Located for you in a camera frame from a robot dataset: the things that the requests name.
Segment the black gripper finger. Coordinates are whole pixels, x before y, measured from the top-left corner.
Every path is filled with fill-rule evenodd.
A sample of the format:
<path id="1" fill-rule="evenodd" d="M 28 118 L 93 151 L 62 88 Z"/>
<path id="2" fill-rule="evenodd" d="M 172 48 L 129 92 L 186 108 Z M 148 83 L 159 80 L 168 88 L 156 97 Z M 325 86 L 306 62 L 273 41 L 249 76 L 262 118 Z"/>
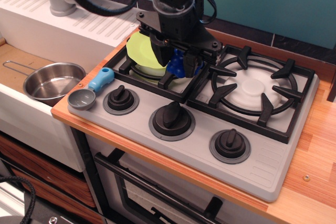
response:
<path id="1" fill-rule="evenodd" d="M 150 42 L 158 63 L 165 67 L 174 53 L 174 48 L 171 46 L 170 41 L 157 34 L 150 34 Z"/>
<path id="2" fill-rule="evenodd" d="M 202 59 L 197 53 L 188 50 L 183 56 L 183 68 L 186 78 L 194 77 L 202 67 Z"/>

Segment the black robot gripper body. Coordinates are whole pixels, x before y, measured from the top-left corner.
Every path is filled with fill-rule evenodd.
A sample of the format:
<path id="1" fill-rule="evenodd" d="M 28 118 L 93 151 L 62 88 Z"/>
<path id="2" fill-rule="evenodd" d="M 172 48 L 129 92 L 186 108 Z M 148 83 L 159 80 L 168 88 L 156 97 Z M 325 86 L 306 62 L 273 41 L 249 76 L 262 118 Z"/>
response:
<path id="1" fill-rule="evenodd" d="M 177 15 L 140 11 L 137 20 L 149 36 L 157 34 L 181 51 L 195 50 L 202 60 L 218 60 L 222 43 L 199 21 L 195 9 Z"/>

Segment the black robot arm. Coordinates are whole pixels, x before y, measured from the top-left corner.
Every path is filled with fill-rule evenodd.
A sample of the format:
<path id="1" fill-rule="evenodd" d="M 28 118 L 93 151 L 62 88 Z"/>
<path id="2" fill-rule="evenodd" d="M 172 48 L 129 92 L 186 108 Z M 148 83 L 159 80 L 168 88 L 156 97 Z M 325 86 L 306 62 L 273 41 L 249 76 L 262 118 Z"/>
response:
<path id="1" fill-rule="evenodd" d="M 214 0 L 207 0 L 214 9 Z M 204 62 L 218 64 L 222 43 L 205 28 L 216 15 L 203 20 L 203 0 L 152 0 L 152 12 L 137 13 L 141 28 L 149 34 L 151 47 L 160 65 L 166 66 L 178 49 L 183 54 L 187 78 Z"/>

